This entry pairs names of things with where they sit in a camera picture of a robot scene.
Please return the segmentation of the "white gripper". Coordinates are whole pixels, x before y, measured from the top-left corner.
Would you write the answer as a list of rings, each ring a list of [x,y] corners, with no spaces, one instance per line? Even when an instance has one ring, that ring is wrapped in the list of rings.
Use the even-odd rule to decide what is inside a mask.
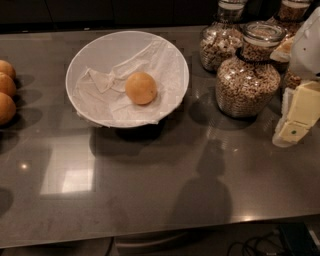
[[[270,59],[290,61],[289,69],[304,80],[320,79],[320,7],[312,12],[294,38],[284,40],[271,53]],[[320,83],[304,81],[295,89],[286,88],[281,113],[272,142],[285,148],[302,140],[320,119]]]

